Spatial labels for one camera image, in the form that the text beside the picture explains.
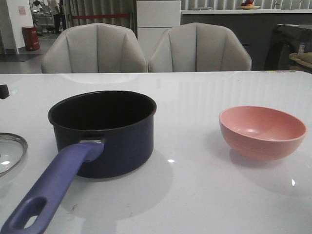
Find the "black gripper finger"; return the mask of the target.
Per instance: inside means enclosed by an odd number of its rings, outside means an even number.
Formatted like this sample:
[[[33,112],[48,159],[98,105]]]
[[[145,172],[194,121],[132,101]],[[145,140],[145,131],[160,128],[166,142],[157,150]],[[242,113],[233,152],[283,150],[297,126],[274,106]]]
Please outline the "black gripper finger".
[[[9,97],[9,90],[6,84],[0,85],[0,99],[6,99]]]

